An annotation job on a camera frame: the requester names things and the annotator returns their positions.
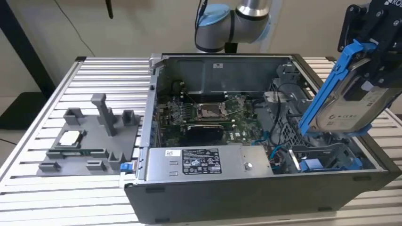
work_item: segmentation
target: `robotic arm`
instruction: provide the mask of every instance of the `robotic arm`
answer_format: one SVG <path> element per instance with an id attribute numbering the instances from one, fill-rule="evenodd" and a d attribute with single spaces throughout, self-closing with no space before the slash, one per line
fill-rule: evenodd
<path id="1" fill-rule="evenodd" d="M 364 134 L 402 92 L 402 0 L 372 0 L 346 10 L 339 60 L 299 122 L 302 134 Z M 235 10 L 204 0 L 195 23 L 203 52 L 254 42 L 268 31 L 266 0 L 243 0 Z"/>
<path id="2" fill-rule="evenodd" d="M 197 50 L 216 53 L 224 49 L 235 53 L 236 43 L 252 43 L 268 31 L 267 0 L 243 0 L 235 10 L 224 4 L 204 0 L 195 21 L 195 46 Z"/>
<path id="3" fill-rule="evenodd" d="M 402 92 L 402 1 L 350 5 L 339 60 L 299 122 L 302 134 L 364 134 Z"/>

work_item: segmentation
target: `blue cable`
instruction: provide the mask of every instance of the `blue cable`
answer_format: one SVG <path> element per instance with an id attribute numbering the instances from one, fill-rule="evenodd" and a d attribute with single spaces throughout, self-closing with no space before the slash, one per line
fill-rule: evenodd
<path id="1" fill-rule="evenodd" d="M 278 145 L 278 146 L 274 148 L 272 153 L 271 153 L 271 156 L 270 156 L 270 159 L 274 158 L 275 153 L 276 153 L 278 149 L 280 148 L 280 146 L 282 146 L 282 145 Z"/>
<path id="2" fill-rule="evenodd" d="M 268 131 L 264 131 L 263 139 L 262 140 L 255 140 L 251 142 L 251 145 L 255 145 L 258 142 L 264 142 L 268 139 Z"/>

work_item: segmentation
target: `slotted metal surface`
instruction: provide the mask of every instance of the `slotted metal surface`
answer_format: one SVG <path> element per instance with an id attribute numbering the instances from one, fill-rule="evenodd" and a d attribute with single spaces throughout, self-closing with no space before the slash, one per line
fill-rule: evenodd
<path id="1" fill-rule="evenodd" d="M 307 57 L 306 61 L 326 79 L 334 63 L 323 57 Z M 79 106 L 84 114 L 96 114 L 91 95 L 104 92 L 113 113 L 133 109 L 143 115 L 148 80 L 145 58 L 88 58 L 73 64 L 52 101 L 0 168 L 0 225 L 141 225 L 119 188 L 119 176 L 40 178 L 34 174 L 61 129 L 65 109 Z M 388 110 L 375 119 L 370 135 L 402 167 L 402 123 Z M 402 177 L 382 190 L 360 194 L 336 212 L 189 223 L 192 226 L 258 224 L 402 225 Z"/>

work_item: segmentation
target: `blue clip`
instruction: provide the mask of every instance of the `blue clip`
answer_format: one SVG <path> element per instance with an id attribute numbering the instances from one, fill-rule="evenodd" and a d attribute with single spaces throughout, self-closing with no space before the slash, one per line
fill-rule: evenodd
<path id="1" fill-rule="evenodd" d="M 125 162 L 120 164 L 120 172 L 131 173 L 133 169 L 132 162 Z"/>

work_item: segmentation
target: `floor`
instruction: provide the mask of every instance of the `floor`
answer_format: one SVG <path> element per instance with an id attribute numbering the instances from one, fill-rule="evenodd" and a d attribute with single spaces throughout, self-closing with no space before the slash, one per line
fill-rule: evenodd
<path id="1" fill-rule="evenodd" d="M 0 97 L 0 115 L 12 104 L 14 97 Z M 20 138 L 22 137 L 25 131 L 24 130 L 2 130 L 0 129 L 0 138 L 8 140 L 13 143 L 17 143 Z M 0 140 L 0 167 L 5 162 L 8 155 L 10 154 L 14 148 L 13 144 L 9 144 Z"/>

